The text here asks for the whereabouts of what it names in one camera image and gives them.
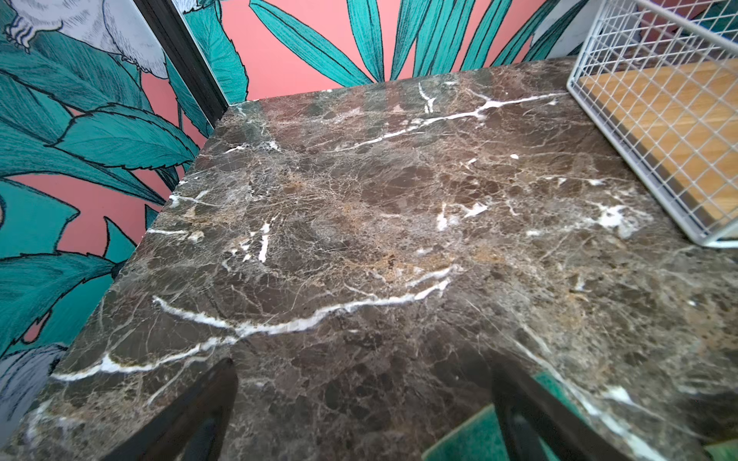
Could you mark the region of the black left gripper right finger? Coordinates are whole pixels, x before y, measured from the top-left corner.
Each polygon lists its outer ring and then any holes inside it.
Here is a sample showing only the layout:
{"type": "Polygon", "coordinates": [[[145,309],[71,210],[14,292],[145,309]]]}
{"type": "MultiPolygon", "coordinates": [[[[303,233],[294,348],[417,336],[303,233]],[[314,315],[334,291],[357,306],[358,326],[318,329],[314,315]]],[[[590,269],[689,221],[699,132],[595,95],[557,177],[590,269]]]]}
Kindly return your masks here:
{"type": "Polygon", "coordinates": [[[510,460],[626,460],[561,401],[509,359],[497,359],[491,395],[510,460]]]}

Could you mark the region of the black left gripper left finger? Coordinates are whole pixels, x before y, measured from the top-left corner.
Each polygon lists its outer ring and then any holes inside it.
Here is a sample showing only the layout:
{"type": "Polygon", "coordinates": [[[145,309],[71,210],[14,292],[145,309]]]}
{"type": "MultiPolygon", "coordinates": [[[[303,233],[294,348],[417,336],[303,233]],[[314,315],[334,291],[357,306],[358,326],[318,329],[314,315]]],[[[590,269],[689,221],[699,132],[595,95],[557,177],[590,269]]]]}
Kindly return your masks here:
{"type": "Polygon", "coordinates": [[[107,460],[217,460],[234,409],[238,374],[229,357],[217,362],[107,460]]]}

